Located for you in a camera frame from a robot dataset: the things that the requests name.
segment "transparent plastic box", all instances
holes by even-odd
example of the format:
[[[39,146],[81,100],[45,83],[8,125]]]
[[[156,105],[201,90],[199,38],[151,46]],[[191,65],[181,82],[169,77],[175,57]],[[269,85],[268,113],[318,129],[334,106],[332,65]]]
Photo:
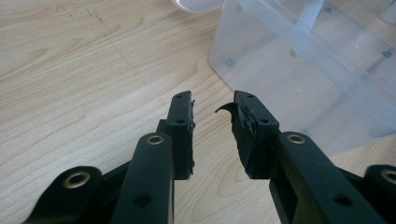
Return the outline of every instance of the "transparent plastic box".
[[[391,44],[331,1],[221,3],[209,61],[233,89],[258,96],[281,131],[311,136],[329,156],[396,133]]]

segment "clear plastic bin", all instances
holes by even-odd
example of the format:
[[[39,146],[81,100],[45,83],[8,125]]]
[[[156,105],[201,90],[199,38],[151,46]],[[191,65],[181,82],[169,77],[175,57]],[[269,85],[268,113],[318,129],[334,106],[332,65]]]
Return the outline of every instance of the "clear plastic bin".
[[[209,60],[331,156],[396,133],[395,57],[329,2],[225,0]]]

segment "table surface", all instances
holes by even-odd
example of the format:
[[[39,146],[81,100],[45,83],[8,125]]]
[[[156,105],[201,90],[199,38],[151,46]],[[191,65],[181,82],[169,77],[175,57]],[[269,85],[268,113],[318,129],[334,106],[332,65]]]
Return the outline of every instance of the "table surface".
[[[191,90],[196,165],[176,182],[175,222],[277,223],[268,181],[248,179],[229,114],[214,113],[233,100],[208,62],[219,15],[169,0],[1,1],[0,222],[24,221],[69,168],[131,159],[172,96]],[[389,137],[332,161],[362,175],[396,164],[395,147]]]

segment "wooden table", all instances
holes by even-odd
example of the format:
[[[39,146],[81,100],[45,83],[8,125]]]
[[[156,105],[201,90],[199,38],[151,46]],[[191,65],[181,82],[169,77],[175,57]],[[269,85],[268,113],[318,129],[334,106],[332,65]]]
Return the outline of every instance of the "wooden table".
[[[169,0],[0,3],[0,222],[20,223],[61,172],[103,173],[191,90],[196,166],[176,182],[176,223],[277,223],[268,181],[247,178],[230,116],[233,90],[208,62],[220,9],[190,14]],[[332,160],[362,175],[396,164],[396,137]]]

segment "plastic container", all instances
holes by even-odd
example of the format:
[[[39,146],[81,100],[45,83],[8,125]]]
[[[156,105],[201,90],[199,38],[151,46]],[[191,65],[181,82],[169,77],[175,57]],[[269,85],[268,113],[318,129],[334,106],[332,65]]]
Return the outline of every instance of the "plastic container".
[[[331,156],[396,133],[395,57],[328,2],[225,0],[209,60]]]

